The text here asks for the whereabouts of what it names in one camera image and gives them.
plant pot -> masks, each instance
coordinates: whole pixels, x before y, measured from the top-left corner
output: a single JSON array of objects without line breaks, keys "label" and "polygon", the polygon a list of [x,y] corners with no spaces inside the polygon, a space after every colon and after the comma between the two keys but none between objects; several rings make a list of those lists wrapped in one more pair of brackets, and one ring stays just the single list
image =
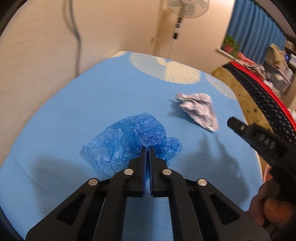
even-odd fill
[{"label": "plant pot", "polygon": [[225,51],[226,53],[231,54],[231,52],[234,50],[233,47],[231,47],[230,45],[226,44],[224,45],[223,51]]}]

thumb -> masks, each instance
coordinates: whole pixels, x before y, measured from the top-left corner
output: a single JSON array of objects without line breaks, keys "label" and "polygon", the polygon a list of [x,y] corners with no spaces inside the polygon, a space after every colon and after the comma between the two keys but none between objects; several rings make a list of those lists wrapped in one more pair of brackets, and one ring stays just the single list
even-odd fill
[{"label": "thumb", "polygon": [[268,198],[263,206],[263,212],[266,218],[276,223],[278,228],[282,229],[293,214],[295,207],[288,201],[278,201]]}]

blue bedsheet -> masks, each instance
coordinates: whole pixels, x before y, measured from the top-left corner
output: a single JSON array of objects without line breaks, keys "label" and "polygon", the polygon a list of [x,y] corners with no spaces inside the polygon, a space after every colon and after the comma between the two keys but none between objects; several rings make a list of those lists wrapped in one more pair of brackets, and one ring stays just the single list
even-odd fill
[{"label": "blue bedsheet", "polygon": [[[210,95],[220,129],[210,132],[192,121],[178,106],[177,92]],[[262,179],[254,150],[226,125],[231,116],[244,120],[232,91],[187,66],[120,52],[58,91],[13,144],[0,170],[0,206],[16,231],[25,238],[89,178],[107,178],[82,146],[110,124],[143,112],[183,145],[171,169],[188,179],[208,179],[248,208]],[[128,198],[123,240],[172,240],[167,198]]]}]

blue fabric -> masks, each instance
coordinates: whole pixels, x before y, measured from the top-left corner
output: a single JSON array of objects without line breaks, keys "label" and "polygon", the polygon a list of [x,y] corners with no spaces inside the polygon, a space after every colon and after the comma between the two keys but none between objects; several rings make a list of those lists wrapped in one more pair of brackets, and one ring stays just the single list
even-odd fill
[{"label": "blue fabric", "polygon": [[235,1],[227,35],[241,44],[240,52],[259,64],[271,43],[283,50],[286,41],[280,28],[251,0]]},{"label": "blue fabric", "polygon": [[[110,124],[142,112],[182,143],[171,169],[187,179],[208,179],[243,210],[257,194],[262,184],[258,160],[226,125],[231,116],[244,117],[237,100],[215,87],[224,84],[203,72],[194,84],[167,82],[136,69],[130,55],[107,59],[71,81],[36,112],[13,144],[0,169],[0,206],[23,238],[89,178],[107,178],[81,147]],[[177,92],[210,95],[219,130],[208,131],[188,117],[175,100]],[[122,240],[172,240],[168,199],[128,198]]]}]

potted plant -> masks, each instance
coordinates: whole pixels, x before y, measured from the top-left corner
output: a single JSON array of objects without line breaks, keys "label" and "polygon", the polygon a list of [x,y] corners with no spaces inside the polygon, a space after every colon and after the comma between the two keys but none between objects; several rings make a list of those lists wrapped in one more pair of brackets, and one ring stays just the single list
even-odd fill
[{"label": "potted plant", "polygon": [[237,54],[239,53],[240,43],[235,43],[234,50],[231,52],[231,55],[237,58]]},{"label": "potted plant", "polygon": [[226,53],[231,54],[231,52],[235,49],[237,43],[235,42],[233,37],[231,37],[229,35],[226,35],[225,39],[224,39],[224,42],[223,42],[223,45],[224,45],[223,50]]}]

